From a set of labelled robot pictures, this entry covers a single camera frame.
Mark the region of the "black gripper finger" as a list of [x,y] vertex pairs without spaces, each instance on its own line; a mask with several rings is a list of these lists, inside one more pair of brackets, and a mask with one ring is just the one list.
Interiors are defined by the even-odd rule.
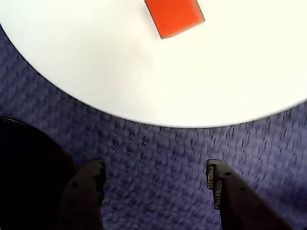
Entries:
[[213,192],[224,230],[290,230],[247,182],[220,160],[207,161],[207,188]]
[[102,230],[100,213],[105,200],[106,166],[92,160],[66,184],[61,198],[58,230]]

